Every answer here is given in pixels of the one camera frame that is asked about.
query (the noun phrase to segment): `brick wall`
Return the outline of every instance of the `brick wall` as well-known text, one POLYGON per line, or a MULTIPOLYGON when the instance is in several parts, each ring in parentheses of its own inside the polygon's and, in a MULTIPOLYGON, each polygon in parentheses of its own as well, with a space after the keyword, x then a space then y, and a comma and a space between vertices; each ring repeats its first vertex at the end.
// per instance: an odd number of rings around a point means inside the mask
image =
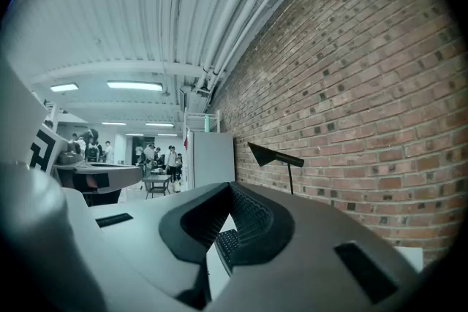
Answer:
POLYGON ((464 43, 443 0, 286 0, 211 110, 235 136, 236 178, 287 191, 247 142, 304 158, 297 195, 318 199, 425 263, 466 207, 464 43))

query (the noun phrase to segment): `ceiling light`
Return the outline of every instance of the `ceiling light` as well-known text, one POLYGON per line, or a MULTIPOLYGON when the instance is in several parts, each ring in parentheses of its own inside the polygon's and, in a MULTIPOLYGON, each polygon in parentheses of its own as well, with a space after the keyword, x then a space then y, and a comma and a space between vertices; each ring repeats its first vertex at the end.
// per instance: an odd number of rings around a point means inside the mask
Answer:
POLYGON ((152 90, 152 91, 162 91, 161 83, 151 83, 151 82, 132 82, 132 81, 108 81, 107 85, 110 88, 133 88, 136 90, 152 90))
POLYGON ((59 91, 78 90, 78 86, 74 83, 67 83, 66 85, 51 86, 50 89, 57 93, 59 91))
POLYGON ((160 126, 160 127, 165 127, 165 128, 173 128, 174 125, 171 123, 146 123, 146 126, 160 126))

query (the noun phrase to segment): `group of people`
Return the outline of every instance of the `group of people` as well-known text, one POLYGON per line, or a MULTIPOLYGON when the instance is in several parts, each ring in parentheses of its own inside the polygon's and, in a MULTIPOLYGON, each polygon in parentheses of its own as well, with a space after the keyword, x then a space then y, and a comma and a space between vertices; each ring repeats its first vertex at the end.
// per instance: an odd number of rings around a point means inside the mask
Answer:
POLYGON ((182 154, 176 153, 176 148, 173 145, 169 146, 165 155, 160 155, 161 148, 154 148, 154 143, 147 144, 146 148, 142 152, 141 159, 144 158, 144 164, 152 167, 153 163, 158 165, 162 164, 166 173, 170 175, 170 181, 175 182, 181 179, 182 171, 182 154))
POLYGON ((106 163, 114 162, 114 149, 107 140, 105 143, 105 150, 97 140, 94 139, 94 135, 91 135, 85 139, 82 135, 78 137, 76 133, 72 135, 72 142, 78 143, 81 150, 84 150, 84 158, 86 161, 97 162, 99 158, 106 163))

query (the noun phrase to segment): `white ceiling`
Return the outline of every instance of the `white ceiling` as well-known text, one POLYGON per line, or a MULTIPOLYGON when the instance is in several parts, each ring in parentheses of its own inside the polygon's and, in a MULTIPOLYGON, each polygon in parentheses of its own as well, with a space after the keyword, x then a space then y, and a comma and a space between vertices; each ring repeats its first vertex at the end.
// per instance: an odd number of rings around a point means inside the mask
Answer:
MULTIPOLYGON (((246 0, 240 0, 227 33, 246 0)), ((232 71, 279 0, 258 18, 226 72, 232 71)), ((181 132, 178 90, 203 73, 227 0, 14 0, 0 45, 20 78, 43 99, 91 123, 123 121, 126 130, 167 121, 181 132), (116 90, 107 80, 163 83, 170 94, 116 90), (51 85, 78 91, 53 93, 51 85)))

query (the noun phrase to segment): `lamp shade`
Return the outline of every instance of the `lamp shade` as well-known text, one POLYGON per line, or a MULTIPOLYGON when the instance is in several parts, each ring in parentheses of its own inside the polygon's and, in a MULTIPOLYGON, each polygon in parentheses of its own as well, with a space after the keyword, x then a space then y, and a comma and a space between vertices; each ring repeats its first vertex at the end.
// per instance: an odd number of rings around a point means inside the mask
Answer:
POLYGON ((294 165, 295 167, 300 167, 304 165, 304 160, 299 159, 298 157, 287 155, 286 153, 281 153, 278 151, 269 150, 268 148, 255 145, 254 143, 248 142, 252 153, 254 154, 255 160, 257 163, 263 167, 266 164, 271 163, 273 160, 283 161, 284 163, 294 165))

